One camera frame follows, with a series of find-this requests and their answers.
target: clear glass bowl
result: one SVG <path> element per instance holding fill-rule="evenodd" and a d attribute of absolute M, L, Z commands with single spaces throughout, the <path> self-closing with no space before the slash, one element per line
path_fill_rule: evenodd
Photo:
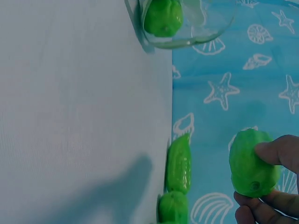
<path fill-rule="evenodd" d="M 149 20 L 146 21 L 147 13 L 152 13 L 151 3 L 156 4 L 157 1 L 166 3 L 160 4 L 164 8 L 154 7 L 156 20 L 163 22 L 163 18 L 159 17 L 166 14 L 176 19 L 182 16 L 181 27 L 172 36 L 155 36 L 145 29 L 145 26 L 149 25 Z M 230 26 L 236 14 L 236 0 L 139 0 L 139 3 L 144 36 L 151 45 L 162 49 L 175 49 L 209 42 Z M 171 8 L 171 4 L 176 4 L 176 12 L 171 11 L 174 9 Z"/>

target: white pattern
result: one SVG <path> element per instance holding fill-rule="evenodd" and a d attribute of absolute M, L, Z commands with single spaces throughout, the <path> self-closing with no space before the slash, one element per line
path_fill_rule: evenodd
<path fill-rule="evenodd" d="M 289 4 L 289 6 L 291 6 L 291 7 L 295 8 L 295 9 L 299 9 L 299 7 L 297 7 L 297 6 L 294 6 L 294 5 L 292 5 L 292 4 Z"/>
<path fill-rule="evenodd" d="M 223 193 L 209 193 L 199 198 L 191 210 L 191 221 L 193 224 L 214 224 L 219 217 L 219 224 L 223 224 L 223 220 L 228 211 L 234 206 L 233 201 Z"/>
<path fill-rule="evenodd" d="M 181 126 L 183 125 L 184 122 L 187 122 L 187 125 L 184 125 L 184 128 L 182 128 Z M 194 128 L 194 114 L 189 113 L 174 123 L 173 128 L 172 128 L 172 131 L 174 133 L 173 140 L 182 136 L 185 133 L 189 133 L 190 134 L 189 144 L 190 144 L 191 137 L 194 133 L 194 129 L 195 129 Z"/>
<path fill-rule="evenodd" d="M 275 12 L 271 12 L 271 13 L 272 13 L 272 15 L 274 15 L 276 18 L 279 19 L 280 27 L 287 27 L 292 34 L 295 34 L 295 30 L 292 27 L 292 23 L 294 23 L 294 20 L 288 19 L 282 10 L 280 10 L 280 14 L 277 14 Z"/>
<path fill-rule="evenodd" d="M 285 167 L 281 168 L 281 174 L 282 179 L 275 188 L 286 193 L 297 194 L 297 175 Z"/>
<path fill-rule="evenodd" d="M 181 73 L 179 72 L 179 70 L 177 70 L 177 68 L 174 65 L 172 65 L 172 78 L 173 79 L 181 78 Z"/>
<path fill-rule="evenodd" d="M 223 75 L 222 80 L 219 83 L 212 83 L 208 81 L 212 91 L 208 97 L 204 99 L 204 103 L 208 104 L 214 100 L 219 100 L 223 110 L 228 110 L 228 95 L 239 94 L 240 90 L 230 85 L 230 79 L 232 74 L 227 72 Z"/>
<path fill-rule="evenodd" d="M 286 90 L 281 92 L 278 97 L 289 101 L 291 114 L 295 114 L 295 106 L 299 105 L 299 83 L 295 84 L 290 75 L 285 76 Z"/>
<path fill-rule="evenodd" d="M 247 6 L 249 8 L 254 8 L 259 2 L 256 0 L 237 0 L 237 4 L 241 6 Z"/>
<path fill-rule="evenodd" d="M 254 126 L 254 127 L 246 127 L 246 128 L 243 128 L 241 131 L 246 131 L 247 129 L 250 129 L 250 128 L 255 129 L 255 130 L 258 130 L 258 127 L 257 127 L 257 126 Z M 232 139 L 229 141 L 229 143 L 228 143 L 228 151 L 230 151 L 230 148 L 231 148 L 231 146 L 232 146 L 232 144 L 233 144 L 233 142 L 234 142 L 234 140 L 235 140 L 236 135 L 237 135 L 237 134 L 235 134 L 235 135 L 232 137 Z"/>
<path fill-rule="evenodd" d="M 265 41 L 273 41 L 269 31 L 259 24 L 252 24 L 247 29 L 248 38 L 257 44 L 264 44 Z"/>
<path fill-rule="evenodd" d="M 216 55 L 225 49 L 225 45 L 220 38 L 216 38 L 208 43 L 192 46 L 192 48 L 202 55 Z"/>
<path fill-rule="evenodd" d="M 266 66 L 272 58 L 262 54 L 254 54 L 248 59 L 246 64 L 243 66 L 243 70 L 252 70 L 260 66 Z"/>
<path fill-rule="evenodd" d="M 289 2 L 292 2 L 292 3 L 295 3 L 295 4 L 299 4 L 299 0 L 285 0 L 285 1 L 289 1 Z"/>

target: starfish print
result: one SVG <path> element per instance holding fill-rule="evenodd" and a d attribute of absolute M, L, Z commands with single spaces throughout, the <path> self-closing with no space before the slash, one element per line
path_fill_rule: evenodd
<path fill-rule="evenodd" d="M 208 97 L 204 99 L 204 103 L 208 104 L 214 100 L 219 100 L 223 110 L 228 110 L 228 95 L 238 94 L 240 90 L 229 84 L 232 77 L 230 72 L 223 75 L 222 80 L 219 83 L 212 83 L 208 81 L 212 91 Z"/>
<path fill-rule="evenodd" d="M 299 105 L 299 83 L 295 84 L 290 75 L 286 75 L 286 90 L 281 92 L 278 97 L 287 99 L 291 114 L 295 114 L 295 106 Z"/>
<path fill-rule="evenodd" d="M 275 12 L 271 12 L 271 13 L 272 15 L 274 15 L 276 18 L 279 19 L 280 27 L 287 27 L 292 34 L 295 34 L 295 30 L 292 27 L 292 23 L 294 23 L 294 20 L 286 18 L 285 13 L 282 10 L 280 10 L 280 14 L 277 14 Z"/>

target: seashell print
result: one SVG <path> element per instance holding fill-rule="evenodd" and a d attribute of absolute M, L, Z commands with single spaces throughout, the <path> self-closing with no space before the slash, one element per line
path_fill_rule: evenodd
<path fill-rule="evenodd" d="M 220 38 L 216 38 L 208 43 L 192 46 L 192 48 L 202 55 L 216 55 L 225 49 L 225 44 Z"/>
<path fill-rule="evenodd" d="M 177 120 L 172 129 L 174 135 L 173 140 L 182 136 L 185 133 L 190 133 L 189 144 L 191 143 L 191 137 L 194 133 L 194 114 L 189 113 L 186 116 Z"/>
<path fill-rule="evenodd" d="M 249 8 L 254 8 L 257 4 L 259 4 L 256 0 L 237 0 L 237 4 L 241 6 L 247 6 Z"/>
<path fill-rule="evenodd" d="M 298 194 L 297 175 L 285 167 L 281 168 L 281 178 L 275 187 L 277 190 Z"/>
<path fill-rule="evenodd" d="M 252 24 L 247 29 L 248 38 L 257 44 L 264 44 L 265 41 L 273 41 L 268 30 L 259 24 Z"/>
<path fill-rule="evenodd" d="M 233 201 L 227 195 L 217 192 L 209 193 L 195 202 L 190 220 L 193 224 L 223 224 L 225 216 L 233 206 Z"/>
<path fill-rule="evenodd" d="M 243 66 L 243 70 L 252 70 L 256 69 L 260 66 L 267 65 L 272 58 L 262 54 L 254 54 L 252 57 L 248 59 L 246 64 Z"/>

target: green vegetable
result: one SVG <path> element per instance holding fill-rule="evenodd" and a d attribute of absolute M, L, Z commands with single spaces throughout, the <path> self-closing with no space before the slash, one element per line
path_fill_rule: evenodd
<path fill-rule="evenodd" d="M 190 134 L 184 134 L 171 144 L 166 164 L 166 188 L 187 194 L 191 185 Z"/>
<path fill-rule="evenodd" d="M 280 177 L 280 167 L 262 161 L 255 145 L 273 139 L 266 132 L 248 129 L 240 131 L 230 148 L 231 181 L 236 192 L 253 198 L 271 193 Z"/>
<path fill-rule="evenodd" d="M 179 224 L 177 222 L 165 222 L 165 223 L 157 223 L 157 224 Z"/>
<path fill-rule="evenodd" d="M 178 0 L 152 0 L 145 15 L 144 30 L 156 37 L 172 37 L 183 24 Z"/>
<path fill-rule="evenodd" d="M 188 199 L 181 192 L 172 191 L 164 194 L 158 210 L 161 223 L 188 224 Z"/>

